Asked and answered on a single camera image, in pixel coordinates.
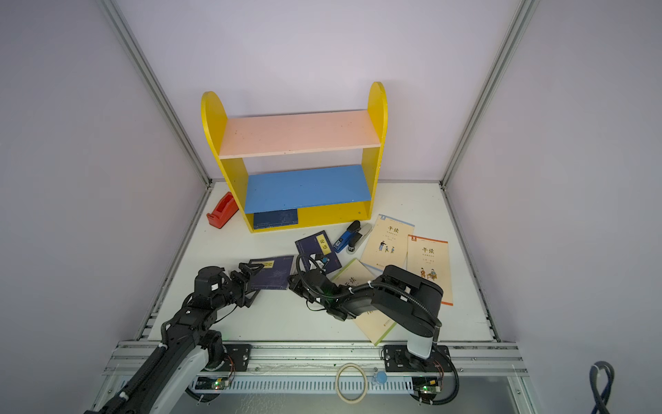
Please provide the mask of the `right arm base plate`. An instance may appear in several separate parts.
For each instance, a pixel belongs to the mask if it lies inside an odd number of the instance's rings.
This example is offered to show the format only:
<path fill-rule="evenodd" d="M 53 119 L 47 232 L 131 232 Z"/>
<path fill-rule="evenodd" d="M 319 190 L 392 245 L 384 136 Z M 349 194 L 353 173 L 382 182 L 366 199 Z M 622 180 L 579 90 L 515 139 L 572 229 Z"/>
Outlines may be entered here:
<path fill-rule="evenodd" d="M 388 373 L 443 373 L 453 372 L 448 347 L 433 345 L 429 358 L 422 359 L 410 353 L 405 345 L 384 345 L 380 358 Z"/>

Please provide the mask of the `blue book yellow label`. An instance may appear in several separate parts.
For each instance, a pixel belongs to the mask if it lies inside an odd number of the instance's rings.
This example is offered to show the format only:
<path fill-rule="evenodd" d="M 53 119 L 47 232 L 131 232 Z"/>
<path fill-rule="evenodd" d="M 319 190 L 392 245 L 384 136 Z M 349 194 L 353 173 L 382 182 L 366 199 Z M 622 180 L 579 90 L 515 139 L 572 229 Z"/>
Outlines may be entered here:
<path fill-rule="evenodd" d="M 298 224 L 298 210 L 274 210 L 253 214 L 253 228 L 272 229 Z"/>

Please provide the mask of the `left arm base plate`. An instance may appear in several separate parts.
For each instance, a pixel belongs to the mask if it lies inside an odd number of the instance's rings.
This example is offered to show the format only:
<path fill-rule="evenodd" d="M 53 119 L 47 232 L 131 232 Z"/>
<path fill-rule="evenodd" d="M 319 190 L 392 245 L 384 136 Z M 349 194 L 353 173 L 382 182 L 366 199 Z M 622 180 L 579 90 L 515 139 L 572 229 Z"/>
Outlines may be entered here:
<path fill-rule="evenodd" d="M 211 349 L 208 372 L 246 372 L 253 346 L 248 343 L 224 343 Z"/>

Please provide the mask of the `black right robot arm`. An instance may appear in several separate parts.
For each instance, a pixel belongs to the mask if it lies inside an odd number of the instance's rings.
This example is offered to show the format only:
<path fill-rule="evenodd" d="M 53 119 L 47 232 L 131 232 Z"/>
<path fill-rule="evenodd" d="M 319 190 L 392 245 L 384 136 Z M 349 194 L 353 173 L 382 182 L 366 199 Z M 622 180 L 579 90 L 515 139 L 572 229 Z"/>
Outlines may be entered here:
<path fill-rule="evenodd" d="M 322 270 L 298 271 L 288 288 L 309 303 L 317 303 L 331 317 L 344 322 L 369 312 L 381 312 L 410 333 L 397 361 L 412 372 L 426 372 L 438 361 L 434 333 L 444 291 L 434 282 L 401 267 L 387 266 L 381 275 L 358 286 L 334 284 Z"/>

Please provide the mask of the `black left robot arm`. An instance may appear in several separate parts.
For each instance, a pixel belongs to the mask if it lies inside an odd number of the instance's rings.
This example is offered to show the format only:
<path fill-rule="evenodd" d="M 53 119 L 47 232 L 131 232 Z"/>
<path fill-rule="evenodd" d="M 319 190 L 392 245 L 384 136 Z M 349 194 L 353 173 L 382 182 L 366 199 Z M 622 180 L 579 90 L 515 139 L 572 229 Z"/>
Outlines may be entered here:
<path fill-rule="evenodd" d="M 226 345 L 212 326 L 219 310 L 250 307 L 259 292 L 251 287 L 264 266 L 241 263 L 227 274 L 222 267 L 204 267 L 194 291 L 161 326 L 161 341 L 133 377 L 96 413 L 169 413 L 198 374 L 226 371 L 223 384 L 248 370 L 251 346 Z"/>

